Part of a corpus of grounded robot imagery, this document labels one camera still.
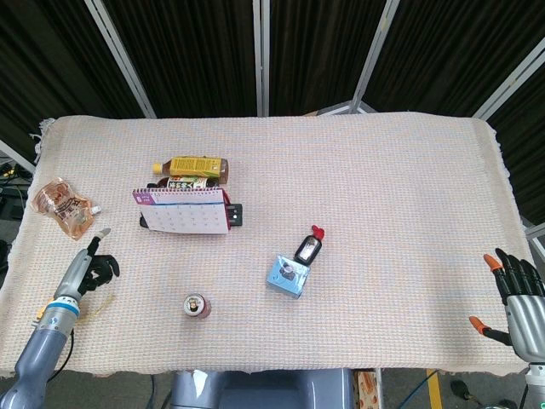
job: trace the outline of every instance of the snack bag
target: snack bag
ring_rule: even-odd
[[[83,236],[93,224],[93,215],[100,211],[99,206],[92,207],[89,199],[76,195],[59,177],[42,187],[31,206],[38,213],[54,218],[62,231],[74,240]]]

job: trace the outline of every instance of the small box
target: small box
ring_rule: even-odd
[[[299,298],[310,268],[284,256],[278,256],[267,275],[267,283],[293,298]]]

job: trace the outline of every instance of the curtain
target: curtain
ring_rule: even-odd
[[[402,1],[363,101],[471,116],[544,36],[543,2]]]
[[[251,0],[108,0],[159,118],[256,115]]]
[[[351,100],[384,0],[271,0],[270,114]]]
[[[140,118],[83,2],[0,1],[0,138],[28,160],[44,118]]]
[[[522,216],[545,222],[545,66],[490,117]]]

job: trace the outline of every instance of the calendar spiral binding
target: calendar spiral binding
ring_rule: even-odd
[[[133,193],[179,193],[179,192],[210,192],[215,190],[223,190],[219,186],[205,187],[205,188],[187,188],[187,189],[174,189],[172,187],[144,187],[142,189],[135,189]]]

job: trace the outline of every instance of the yellow floor marking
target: yellow floor marking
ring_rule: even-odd
[[[433,372],[432,369],[426,370],[426,376],[430,376]],[[443,409],[441,403],[441,391],[439,390],[439,374],[436,373],[427,380],[427,386],[429,389],[429,404],[432,409]]]

